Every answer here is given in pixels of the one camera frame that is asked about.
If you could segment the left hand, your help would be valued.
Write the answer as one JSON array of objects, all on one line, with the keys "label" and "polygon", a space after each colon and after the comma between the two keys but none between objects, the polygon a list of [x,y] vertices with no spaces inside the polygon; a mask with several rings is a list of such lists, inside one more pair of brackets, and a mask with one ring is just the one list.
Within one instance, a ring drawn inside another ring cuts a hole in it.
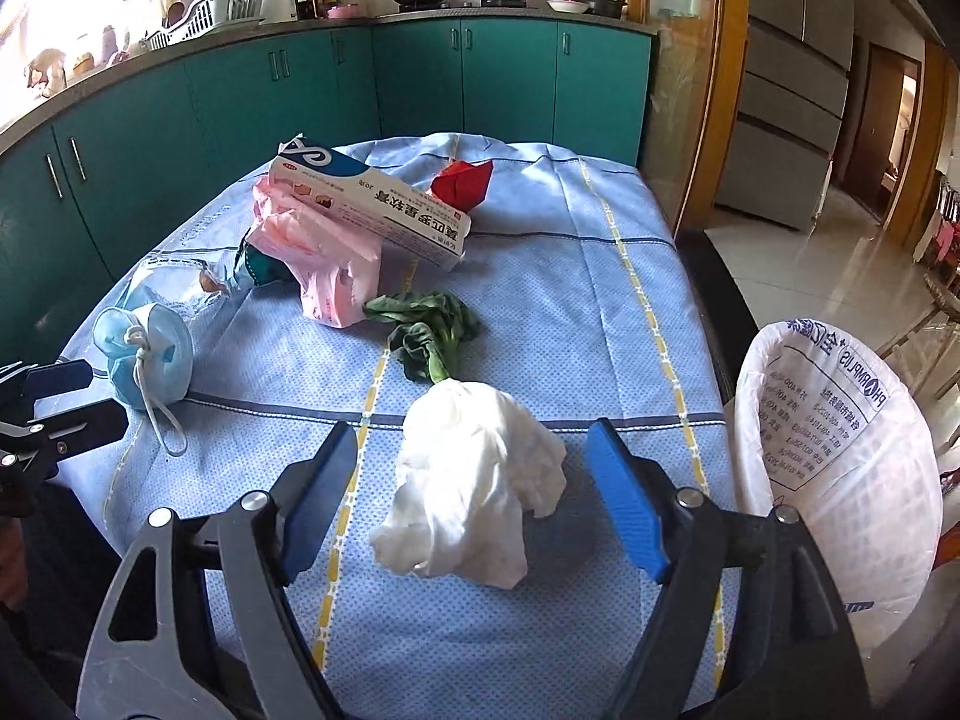
[{"label": "left hand", "polygon": [[23,530],[18,520],[0,528],[0,601],[14,610],[28,594],[28,569]]}]

